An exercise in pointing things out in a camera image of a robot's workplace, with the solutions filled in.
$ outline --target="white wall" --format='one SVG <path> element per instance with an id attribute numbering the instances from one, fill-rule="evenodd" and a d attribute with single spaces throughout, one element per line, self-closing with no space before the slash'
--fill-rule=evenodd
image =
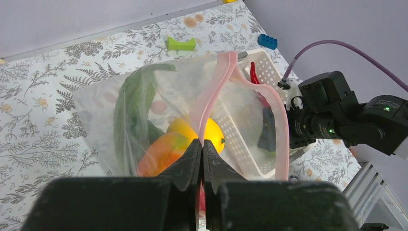
<path id="1" fill-rule="evenodd" d="M 0 58 L 216 0 L 1 0 Z"/>
<path id="2" fill-rule="evenodd" d="M 278 49 L 290 61 L 304 46 L 322 39 L 350 43 L 408 83 L 408 1 L 406 0 L 246 0 Z M 294 68 L 300 79 L 339 70 L 360 102 L 408 93 L 352 51 L 321 45 L 307 51 Z M 373 163 L 408 209 L 408 161 L 360 145 L 357 154 Z"/>

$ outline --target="red handle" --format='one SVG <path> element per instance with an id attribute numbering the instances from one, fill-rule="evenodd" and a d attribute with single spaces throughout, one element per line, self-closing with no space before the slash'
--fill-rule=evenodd
<path id="1" fill-rule="evenodd" d="M 251 83 L 253 84 L 261 84 L 259 82 L 258 77 L 256 76 L 256 71 L 255 71 L 255 63 L 251 62 L 251 71 L 250 71 L 250 75 L 251 75 Z M 270 107 L 269 103 L 267 102 L 267 100 L 261 95 L 258 94 L 258 99 L 260 100 L 260 102 L 262 103 L 263 107 Z"/>

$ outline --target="orange bell pepper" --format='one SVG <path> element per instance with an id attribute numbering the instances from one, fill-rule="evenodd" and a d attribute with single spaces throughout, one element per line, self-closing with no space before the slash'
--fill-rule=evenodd
<path id="1" fill-rule="evenodd" d="M 138 175 L 155 177 L 176 162 L 187 150 L 188 139 L 177 133 L 169 132 L 159 137 L 147 149 L 138 165 Z"/>

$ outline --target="cable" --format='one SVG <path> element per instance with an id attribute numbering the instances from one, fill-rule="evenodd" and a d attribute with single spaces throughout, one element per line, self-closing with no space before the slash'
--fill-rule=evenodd
<path id="1" fill-rule="evenodd" d="M 296 63 L 296 61 L 299 59 L 299 57 L 305 53 L 307 50 L 309 50 L 312 47 L 315 47 L 317 45 L 320 44 L 337 44 L 343 47 L 346 47 L 352 51 L 354 51 L 355 53 L 361 55 L 363 58 L 367 59 L 370 63 L 372 63 L 374 66 L 376 66 L 378 69 L 382 70 L 386 75 L 388 75 L 396 84 L 398 84 L 400 87 L 402 87 L 406 92 L 408 92 L 408 85 L 405 84 L 402 80 L 400 80 L 396 75 L 394 75 L 390 70 L 388 70 L 387 68 L 385 68 L 383 65 L 381 65 L 379 62 L 375 61 L 373 58 L 371 58 L 370 56 L 368 56 L 366 53 L 364 53 L 363 51 L 357 49 L 356 47 L 345 43 L 345 42 L 341 42 L 341 41 L 337 41 L 337 40 L 322 40 L 322 41 L 317 41 L 314 42 L 310 45 L 307 45 L 305 48 L 303 48 L 292 60 L 292 62 L 289 64 L 288 68 L 286 69 L 285 74 L 283 75 L 282 80 L 286 80 L 294 66 L 294 63 Z"/>

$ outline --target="red object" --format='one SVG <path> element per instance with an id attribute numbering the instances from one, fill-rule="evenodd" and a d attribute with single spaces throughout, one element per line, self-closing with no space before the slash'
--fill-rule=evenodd
<path id="1" fill-rule="evenodd" d="M 253 84 L 261 84 L 259 83 L 258 77 L 256 76 L 255 72 L 255 63 L 251 62 L 251 83 Z"/>
<path id="2" fill-rule="evenodd" d="M 258 77 L 256 76 L 256 71 L 255 71 L 255 63 L 251 62 L 251 71 L 250 71 L 250 76 L 251 76 L 251 83 L 253 84 L 261 84 L 259 82 Z M 265 108 L 270 107 L 269 103 L 267 102 L 267 100 L 265 99 L 265 97 L 263 97 L 261 94 L 258 94 L 258 99 L 260 100 L 260 102 L 262 103 L 262 105 Z"/>
<path id="3" fill-rule="evenodd" d="M 205 212 L 205 193 L 203 186 L 200 187 L 200 210 Z"/>

